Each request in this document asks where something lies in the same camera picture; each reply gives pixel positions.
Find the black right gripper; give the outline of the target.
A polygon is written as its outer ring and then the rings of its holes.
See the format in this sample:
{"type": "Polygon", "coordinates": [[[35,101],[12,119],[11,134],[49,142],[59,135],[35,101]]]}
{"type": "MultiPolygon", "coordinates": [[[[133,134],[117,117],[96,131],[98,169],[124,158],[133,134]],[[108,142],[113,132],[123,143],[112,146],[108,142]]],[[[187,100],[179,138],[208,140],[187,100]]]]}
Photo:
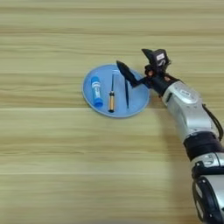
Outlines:
{"type": "MultiPolygon", "coordinates": [[[[153,51],[149,49],[142,50],[145,57],[151,63],[153,61],[153,51]]],[[[145,77],[140,80],[135,78],[135,75],[130,71],[129,67],[121,61],[116,62],[117,67],[122,74],[122,76],[129,82],[129,84],[134,88],[141,84],[144,84],[147,88],[152,88],[160,96],[163,96],[166,89],[173,83],[179,81],[179,79],[172,77],[166,71],[159,71],[152,69],[152,66],[145,67],[145,77]]]]}

